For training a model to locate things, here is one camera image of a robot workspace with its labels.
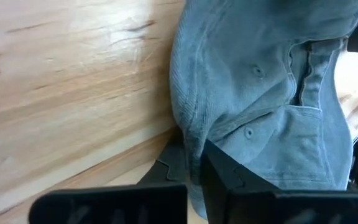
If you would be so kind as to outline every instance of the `light wood panel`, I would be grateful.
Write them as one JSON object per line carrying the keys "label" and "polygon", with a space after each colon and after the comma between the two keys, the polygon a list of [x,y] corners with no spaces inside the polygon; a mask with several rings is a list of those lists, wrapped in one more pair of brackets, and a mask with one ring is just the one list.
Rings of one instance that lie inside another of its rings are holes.
{"label": "light wood panel", "polygon": [[[168,68],[182,7],[0,0],[0,223],[24,223],[48,190],[115,183],[140,165],[122,154],[134,146],[142,162],[157,155],[174,125]],[[355,136],[358,55],[340,58],[336,86]]]}

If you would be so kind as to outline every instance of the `button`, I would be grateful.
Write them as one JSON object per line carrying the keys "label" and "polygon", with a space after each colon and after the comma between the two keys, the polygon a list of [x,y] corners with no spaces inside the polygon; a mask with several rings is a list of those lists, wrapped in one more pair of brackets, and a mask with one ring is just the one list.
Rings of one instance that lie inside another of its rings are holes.
{"label": "button", "polygon": [[246,127],[246,129],[244,131],[246,132],[247,139],[252,138],[252,135],[254,134],[254,130],[252,130],[252,128]]}
{"label": "button", "polygon": [[252,72],[253,72],[254,74],[256,74],[260,79],[265,78],[265,73],[264,73],[264,71],[263,71],[259,66],[257,66],[257,65],[254,65],[254,66],[252,67]]}

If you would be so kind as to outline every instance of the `blue jacket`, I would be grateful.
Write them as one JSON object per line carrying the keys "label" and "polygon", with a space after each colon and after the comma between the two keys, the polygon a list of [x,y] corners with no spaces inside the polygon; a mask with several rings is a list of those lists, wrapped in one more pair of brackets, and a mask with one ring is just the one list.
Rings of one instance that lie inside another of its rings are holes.
{"label": "blue jacket", "polygon": [[170,88],[201,216],[207,138],[281,189],[346,189],[352,139],[334,68],[357,25],[355,0],[187,0]]}

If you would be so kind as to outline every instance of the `wooden surface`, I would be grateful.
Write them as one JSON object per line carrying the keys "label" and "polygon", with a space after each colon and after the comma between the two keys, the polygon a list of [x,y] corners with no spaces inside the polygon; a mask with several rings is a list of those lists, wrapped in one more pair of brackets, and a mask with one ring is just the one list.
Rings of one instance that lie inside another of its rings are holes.
{"label": "wooden surface", "polygon": [[[174,126],[168,68],[182,7],[0,0],[0,223],[25,223],[49,190],[145,172],[135,167],[157,156]],[[341,57],[336,86],[355,136],[357,54]]]}

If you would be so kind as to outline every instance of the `black plastic object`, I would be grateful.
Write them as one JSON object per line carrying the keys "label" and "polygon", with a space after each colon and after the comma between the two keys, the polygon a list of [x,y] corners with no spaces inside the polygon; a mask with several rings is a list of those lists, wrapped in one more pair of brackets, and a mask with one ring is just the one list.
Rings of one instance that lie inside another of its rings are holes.
{"label": "black plastic object", "polygon": [[179,182],[185,183],[185,146],[181,132],[175,132],[152,168],[138,184]]}
{"label": "black plastic object", "polygon": [[175,133],[137,185],[58,190],[30,209],[30,224],[187,223],[185,152]]}
{"label": "black plastic object", "polygon": [[183,184],[58,190],[37,199],[30,224],[185,224]]}
{"label": "black plastic object", "polygon": [[358,223],[358,192],[280,190],[209,141],[201,185],[209,224]]}

